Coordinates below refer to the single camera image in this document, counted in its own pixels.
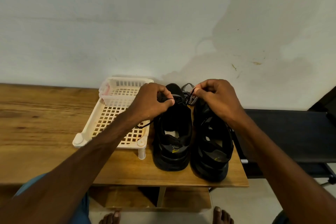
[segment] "person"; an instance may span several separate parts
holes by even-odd
[[[157,93],[168,98],[157,101]],[[257,162],[292,224],[334,223],[336,199],[307,175],[246,114],[226,80],[209,79],[195,86],[217,116],[239,133],[255,151]],[[90,223],[87,190],[121,139],[144,120],[151,120],[174,104],[172,94],[156,83],[143,85],[133,103],[113,123],[49,173],[25,184],[0,209],[2,223]],[[101,224],[119,223],[120,213]],[[215,207],[213,224],[233,224],[230,215]]]

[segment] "blue clothing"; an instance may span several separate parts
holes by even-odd
[[[41,179],[45,174],[39,175],[27,183],[23,184],[22,187],[16,192],[15,196],[24,192],[37,180]],[[70,219],[69,224],[91,224],[89,220],[89,195],[85,194],[76,211],[74,212],[72,218]]]

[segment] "black sneaker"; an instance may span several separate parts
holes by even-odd
[[[190,160],[191,110],[178,85],[171,83],[166,88],[173,95],[175,104],[154,120],[153,160],[162,170],[180,171],[187,167]],[[167,98],[160,94],[157,100],[164,102]]]
[[[232,129],[199,99],[194,108],[195,143],[191,167],[205,180],[224,180],[233,152]]]

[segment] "hand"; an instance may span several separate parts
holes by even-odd
[[[205,80],[195,86],[193,95],[203,98],[211,110],[230,126],[234,126],[237,121],[247,116],[235,89],[226,80]]]
[[[157,101],[158,92],[163,93],[167,98],[164,103]],[[167,88],[157,83],[146,83],[141,86],[133,103],[128,108],[138,122],[154,119],[159,114],[165,112],[170,106],[175,104],[175,100]]]

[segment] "translucent plastic basket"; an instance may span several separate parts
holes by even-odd
[[[99,88],[99,97],[107,106],[114,106],[120,101],[132,103],[140,87],[153,82],[146,78],[108,77]]]
[[[120,113],[130,106],[139,88],[149,82],[153,82],[153,80],[144,78],[107,78],[99,89],[99,96],[101,98],[93,109],[83,131],[75,136],[72,142],[73,146],[82,147],[91,141],[91,139],[94,139]],[[149,123],[149,120],[140,123],[140,125],[147,123]],[[122,139],[117,148],[137,149],[138,157],[144,159],[146,157],[145,149],[148,134],[149,126],[145,128],[133,128]]]

